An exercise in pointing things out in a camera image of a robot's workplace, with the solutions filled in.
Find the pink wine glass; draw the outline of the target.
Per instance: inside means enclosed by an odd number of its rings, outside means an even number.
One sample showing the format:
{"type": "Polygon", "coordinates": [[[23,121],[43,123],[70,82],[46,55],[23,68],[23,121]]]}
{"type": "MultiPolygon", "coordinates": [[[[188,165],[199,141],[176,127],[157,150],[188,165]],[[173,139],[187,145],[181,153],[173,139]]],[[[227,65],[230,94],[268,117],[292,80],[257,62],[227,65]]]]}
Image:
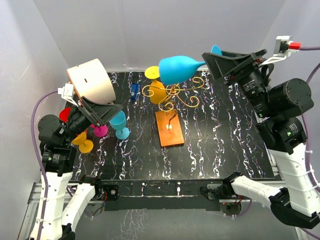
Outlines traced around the pink wine glass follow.
{"type": "Polygon", "coordinates": [[[103,138],[108,134],[108,127],[106,125],[94,126],[91,124],[90,127],[93,128],[93,132],[96,137],[103,138]]]}

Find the light blue wine glass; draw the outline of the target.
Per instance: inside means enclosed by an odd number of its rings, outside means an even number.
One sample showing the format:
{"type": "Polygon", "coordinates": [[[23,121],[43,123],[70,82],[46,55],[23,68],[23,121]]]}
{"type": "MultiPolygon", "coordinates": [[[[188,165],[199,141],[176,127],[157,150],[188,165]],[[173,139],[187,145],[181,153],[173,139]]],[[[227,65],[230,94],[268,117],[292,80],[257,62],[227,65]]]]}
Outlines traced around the light blue wine glass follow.
{"type": "Polygon", "coordinates": [[[127,128],[126,114],[122,110],[109,120],[109,124],[115,130],[115,136],[119,140],[125,140],[129,137],[130,130],[127,128]]]}

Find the yellow wine glass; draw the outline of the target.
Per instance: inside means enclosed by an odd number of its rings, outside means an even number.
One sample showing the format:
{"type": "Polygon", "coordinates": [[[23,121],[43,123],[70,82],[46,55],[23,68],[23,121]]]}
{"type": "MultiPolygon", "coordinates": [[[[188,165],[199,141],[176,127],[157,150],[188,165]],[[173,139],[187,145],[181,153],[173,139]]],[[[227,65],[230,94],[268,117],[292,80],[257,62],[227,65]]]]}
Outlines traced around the yellow wine glass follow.
{"type": "Polygon", "coordinates": [[[87,139],[87,133],[85,131],[77,135],[71,143],[78,146],[78,149],[82,154],[91,152],[94,147],[93,142],[87,139]]]}
{"type": "Polygon", "coordinates": [[[152,83],[149,86],[146,86],[144,88],[144,92],[149,97],[150,101],[158,105],[164,101],[164,99],[167,97],[167,93],[165,90],[164,85],[160,82],[160,73],[159,73],[159,67],[158,66],[150,66],[148,67],[144,75],[147,79],[152,80],[152,83]]]}

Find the red wine glass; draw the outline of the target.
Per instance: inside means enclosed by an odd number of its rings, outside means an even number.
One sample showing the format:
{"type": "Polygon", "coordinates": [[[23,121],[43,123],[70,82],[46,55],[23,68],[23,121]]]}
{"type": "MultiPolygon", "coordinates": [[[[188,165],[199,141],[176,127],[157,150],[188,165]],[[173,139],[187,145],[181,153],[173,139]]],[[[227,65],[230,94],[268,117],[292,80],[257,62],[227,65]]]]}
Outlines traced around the red wine glass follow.
{"type": "Polygon", "coordinates": [[[70,115],[71,107],[66,107],[59,113],[59,119],[66,123],[68,121],[69,115],[70,115]]]}

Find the teal wine glass back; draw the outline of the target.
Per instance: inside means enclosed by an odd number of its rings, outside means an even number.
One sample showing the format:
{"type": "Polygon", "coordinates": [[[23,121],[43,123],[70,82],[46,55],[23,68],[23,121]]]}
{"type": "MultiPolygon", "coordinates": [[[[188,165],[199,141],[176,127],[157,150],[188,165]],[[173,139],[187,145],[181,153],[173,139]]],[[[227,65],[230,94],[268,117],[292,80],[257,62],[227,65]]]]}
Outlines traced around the teal wine glass back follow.
{"type": "Polygon", "coordinates": [[[197,61],[189,56],[176,55],[159,61],[159,77],[165,85],[177,85],[190,79],[196,71],[206,65],[205,61],[197,61]]]}

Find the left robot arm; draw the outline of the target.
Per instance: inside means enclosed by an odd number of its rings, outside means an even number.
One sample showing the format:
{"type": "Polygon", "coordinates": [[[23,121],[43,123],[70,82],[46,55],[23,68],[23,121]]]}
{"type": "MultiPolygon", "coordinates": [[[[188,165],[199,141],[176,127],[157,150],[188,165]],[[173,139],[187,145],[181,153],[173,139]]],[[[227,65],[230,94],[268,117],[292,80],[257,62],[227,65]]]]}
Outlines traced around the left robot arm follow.
{"type": "Polygon", "coordinates": [[[66,122],[54,114],[31,124],[38,129],[40,145],[35,147],[41,171],[41,193],[30,240],[74,240],[77,224],[88,203],[103,195],[99,177],[84,175],[68,204],[65,195],[73,175],[77,150],[72,141],[90,125],[105,125],[116,116],[121,104],[99,104],[81,97],[72,107],[66,122]]]}

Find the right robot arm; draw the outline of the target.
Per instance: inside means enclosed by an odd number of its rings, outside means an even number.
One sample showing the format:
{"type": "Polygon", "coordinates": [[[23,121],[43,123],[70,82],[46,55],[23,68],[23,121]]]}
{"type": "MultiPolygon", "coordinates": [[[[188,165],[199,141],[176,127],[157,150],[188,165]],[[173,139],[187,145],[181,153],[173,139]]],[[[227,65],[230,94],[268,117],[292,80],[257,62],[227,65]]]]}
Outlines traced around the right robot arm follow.
{"type": "Polygon", "coordinates": [[[299,116],[314,106],[306,81],[292,78],[270,86],[274,65],[264,59],[266,50],[249,54],[223,51],[202,55],[212,77],[238,84],[261,118],[259,135],[273,156],[284,187],[272,187],[234,172],[213,193],[230,199],[248,197],[269,208],[283,224],[313,229],[320,222],[320,191],[307,166],[307,135],[299,116]]]}

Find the wooden rack base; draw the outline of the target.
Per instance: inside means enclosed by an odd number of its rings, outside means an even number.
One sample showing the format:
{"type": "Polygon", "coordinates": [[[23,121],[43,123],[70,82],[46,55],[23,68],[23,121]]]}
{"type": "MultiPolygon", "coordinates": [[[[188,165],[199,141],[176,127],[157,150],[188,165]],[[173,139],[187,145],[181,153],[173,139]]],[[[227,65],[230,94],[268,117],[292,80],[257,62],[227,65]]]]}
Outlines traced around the wooden rack base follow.
{"type": "Polygon", "coordinates": [[[162,148],[184,145],[185,139],[179,116],[175,111],[157,111],[155,118],[162,148]]]}

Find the white cylindrical box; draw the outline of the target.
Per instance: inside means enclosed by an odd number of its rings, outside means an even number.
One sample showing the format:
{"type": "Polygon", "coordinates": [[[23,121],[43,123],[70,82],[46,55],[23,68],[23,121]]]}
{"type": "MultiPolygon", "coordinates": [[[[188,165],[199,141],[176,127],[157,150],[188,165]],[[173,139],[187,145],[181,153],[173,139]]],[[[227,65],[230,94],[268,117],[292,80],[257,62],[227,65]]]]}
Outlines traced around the white cylindrical box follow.
{"type": "Polygon", "coordinates": [[[85,97],[100,105],[116,100],[113,84],[99,59],[95,58],[66,71],[78,97],[85,97]]]}

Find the blue stapler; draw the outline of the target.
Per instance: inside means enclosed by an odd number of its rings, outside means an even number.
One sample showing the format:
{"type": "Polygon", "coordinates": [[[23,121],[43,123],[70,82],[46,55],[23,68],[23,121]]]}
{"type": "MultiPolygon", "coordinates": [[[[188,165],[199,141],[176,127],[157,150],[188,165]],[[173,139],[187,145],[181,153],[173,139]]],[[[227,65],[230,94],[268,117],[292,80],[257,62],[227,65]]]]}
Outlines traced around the blue stapler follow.
{"type": "Polygon", "coordinates": [[[137,95],[139,92],[139,83],[137,81],[133,81],[130,89],[130,100],[135,102],[137,100],[137,95]]]}

